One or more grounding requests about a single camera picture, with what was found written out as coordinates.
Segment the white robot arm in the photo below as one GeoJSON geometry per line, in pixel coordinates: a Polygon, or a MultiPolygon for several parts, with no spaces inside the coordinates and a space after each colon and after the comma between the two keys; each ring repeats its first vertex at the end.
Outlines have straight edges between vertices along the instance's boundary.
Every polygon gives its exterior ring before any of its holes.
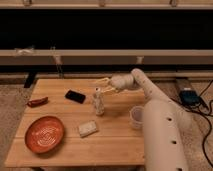
{"type": "Polygon", "coordinates": [[[142,131],[146,171],[189,171],[179,130],[183,116],[181,108],[159,89],[138,68],[129,74],[98,79],[103,85],[102,94],[120,93],[124,90],[142,89],[147,102],[142,109],[142,131]]]}

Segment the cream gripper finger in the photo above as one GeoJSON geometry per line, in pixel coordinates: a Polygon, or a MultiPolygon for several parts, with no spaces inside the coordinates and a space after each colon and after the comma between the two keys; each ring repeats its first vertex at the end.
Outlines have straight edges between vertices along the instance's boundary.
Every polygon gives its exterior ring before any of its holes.
{"type": "Polygon", "coordinates": [[[101,90],[102,93],[116,93],[116,88],[112,86],[105,87],[104,89],[101,90]]]}
{"type": "Polygon", "coordinates": [[[105,78],[101,78],[101,79],[97,79],[96,81],[95,81],[95,83],[109,83],[110,82],[110,78],[108,78],[108,77],[105,77],[105,78]]]}

